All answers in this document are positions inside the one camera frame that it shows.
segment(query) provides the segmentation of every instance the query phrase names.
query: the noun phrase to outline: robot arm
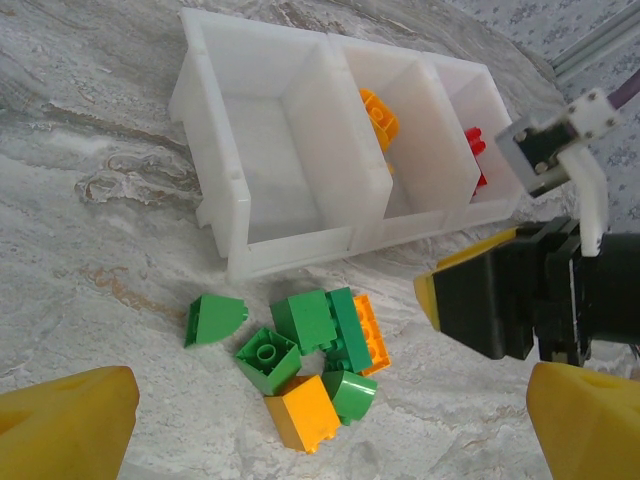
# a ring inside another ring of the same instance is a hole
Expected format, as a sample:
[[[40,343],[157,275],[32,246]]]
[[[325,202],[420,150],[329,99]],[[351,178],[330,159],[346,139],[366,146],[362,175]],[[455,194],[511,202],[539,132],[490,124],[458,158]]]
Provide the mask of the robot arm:
[[[587,145],[622,123],[640,71],[607,97],[593,90],[552,120],[527,116],[496,137],[530,195],[573,180],[580,220],[531,223],[438,264],[414,284],[434,327],[488,356],[582,366],[592,339],[640,343],[640,234],[610,234],[606,176]]]

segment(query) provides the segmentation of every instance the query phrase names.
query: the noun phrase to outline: green sloped lego brick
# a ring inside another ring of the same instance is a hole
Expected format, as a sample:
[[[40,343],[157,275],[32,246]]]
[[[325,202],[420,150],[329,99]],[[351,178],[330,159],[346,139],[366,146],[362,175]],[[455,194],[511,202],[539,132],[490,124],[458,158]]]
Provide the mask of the green sloped lego brick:
[[[324,349],[327,370],[359,373],[373,365],[349,287],[327,293],[337,339]]]
[[[345,370],[323,373],[322,383],[343,425],[365,416],[378,389],[375,380]]]
[[[336,330],[323,290],[294,295],[271,305],[276,331],[295,342],[302,355],[327,347]]]
[[[277,395],[302,366],[298,346],[268,328],[258,330],[235,361],[264,395]]]
[[[248,316],[244,300],[204,294],[189,307],[184,346],[219,342],[238,330]]]

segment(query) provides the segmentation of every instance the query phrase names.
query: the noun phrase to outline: marble surface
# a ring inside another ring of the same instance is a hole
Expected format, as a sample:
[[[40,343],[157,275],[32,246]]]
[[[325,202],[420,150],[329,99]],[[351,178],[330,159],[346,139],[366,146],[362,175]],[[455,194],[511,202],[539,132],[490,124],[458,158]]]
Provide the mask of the marble surface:
[[[535,354],[482,358],[435,333],[413,295],[415,275],[504,225],[224,282],[166,112],[184,5],[487,63],[513,115],[562,103],[508,40],[435,0],[0,0],[0,392],[129,365],[141,397],[122,479],[549,478],[525,407]],[[514,221],[570,213],[573,198],[523,200]],[[393,367],[365,419],[307,456],[283,448],[231,356],[270,325],[270,302],[345,285],[370,294]],[[184,350],[203,291],[245,298],[250,319]],[[628,374],[627,350],[595,345],[591,366]]]

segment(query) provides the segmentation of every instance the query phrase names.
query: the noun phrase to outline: cable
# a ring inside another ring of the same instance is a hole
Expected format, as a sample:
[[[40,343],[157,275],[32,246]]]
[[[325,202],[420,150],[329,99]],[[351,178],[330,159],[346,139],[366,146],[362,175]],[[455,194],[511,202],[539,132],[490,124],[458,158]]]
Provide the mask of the cable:
[[[631,100],[638,92],[640,92],[640,68],[631,75],[631,78],[624,82],[620,87],[612,92],[608,98],[611,106],[618,110],[629,100]]]

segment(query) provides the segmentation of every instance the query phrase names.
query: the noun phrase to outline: white plastic bin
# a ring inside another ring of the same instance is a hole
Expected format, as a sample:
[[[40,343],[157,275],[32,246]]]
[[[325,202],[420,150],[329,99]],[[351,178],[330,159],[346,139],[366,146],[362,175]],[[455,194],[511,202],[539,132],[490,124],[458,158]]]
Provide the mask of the white plastic bin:
[[[171,99],[232,281],[345,257],[392,182],[325,34],[194,9]]]
[[[169,104],[184,123],[231,281],[508,218],[522,187],[494,136],[511,122],[484,65],[183,9]],[[359,89],[400,130],[383,156]],[[479,127],[478,163],[465,130]],[[394,170],[389,173],[386,162]]]
[[[387,151],[393,190],[363,250],[424,238],[469,205],[480,170],[434,65],[414,50],[329,34],[358,89],[372,90],[400,130]]]
[[[487,185],[478,189],[463,211],[451,213],[450,228],[461,229],[509,218],[523,188],[495,143],[495,136],[512,122],[489,69],[479,63],[435,53],[423,55],[438,71],[463,130],[480,128],[487,144],[477,159]]]

